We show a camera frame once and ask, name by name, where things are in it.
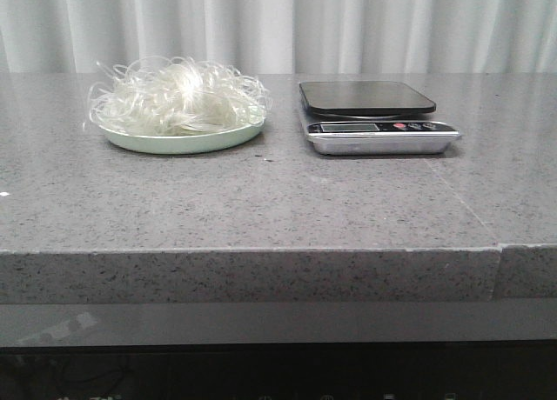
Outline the white vermicelli noodle bundle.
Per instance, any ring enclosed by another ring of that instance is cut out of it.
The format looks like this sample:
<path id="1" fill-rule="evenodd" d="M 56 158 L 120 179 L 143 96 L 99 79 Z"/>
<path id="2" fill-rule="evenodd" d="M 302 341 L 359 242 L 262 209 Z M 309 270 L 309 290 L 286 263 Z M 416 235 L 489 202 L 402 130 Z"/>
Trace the white vermicelli noodle bundle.
<path id="1" fill-rule="evenodd" d="M 182 137 L 259 127 L 271 107 L 269 90 L 237 68 L 191 57 L 144 57 L 104 64 L 107 83 L 88 94 L 89 119 L 131 136 Z"/>

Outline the light green round plate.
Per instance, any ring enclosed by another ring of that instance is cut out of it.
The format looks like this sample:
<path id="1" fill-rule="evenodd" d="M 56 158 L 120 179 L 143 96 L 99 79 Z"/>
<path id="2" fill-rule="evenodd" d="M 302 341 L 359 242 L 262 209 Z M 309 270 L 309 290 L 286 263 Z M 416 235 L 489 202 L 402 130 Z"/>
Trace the light green round plate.
<path id="1" fill-rule="evenodd" d="M 101 127 L 101 131 L 111 143 L 127 150 L 156 155 L 184 155 L 238 146 L 257 136 L 264 122 L 265 117 L 261 117 L 256 124 L 192 136 L 134 136 L 105 127 Z"/>

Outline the steel digital kitchen scale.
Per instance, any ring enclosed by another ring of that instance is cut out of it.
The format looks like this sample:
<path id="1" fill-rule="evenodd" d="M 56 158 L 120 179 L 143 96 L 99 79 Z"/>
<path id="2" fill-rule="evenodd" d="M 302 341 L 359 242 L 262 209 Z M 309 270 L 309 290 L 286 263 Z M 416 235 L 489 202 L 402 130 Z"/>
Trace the steel digital kitchen scale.
<path id="1" fill-rule="evenodd" d="M 426 115 L 436 103 L 405 83 L 299 84 L 305 138 L 324 155 L 423 155 L 444 152 L 461 133 Z"/>

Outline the white pleated curtain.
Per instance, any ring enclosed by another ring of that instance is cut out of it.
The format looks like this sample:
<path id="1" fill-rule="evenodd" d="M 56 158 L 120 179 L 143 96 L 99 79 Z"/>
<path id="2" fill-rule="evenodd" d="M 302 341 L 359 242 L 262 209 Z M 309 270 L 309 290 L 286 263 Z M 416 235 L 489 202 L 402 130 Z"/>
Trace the white pleated curtain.
<path id="1" fill-rule="evenodd" d="M 1 0 L 1 68 L 189 56 L 244 73 L 553 72 L 556 0 Z"/>

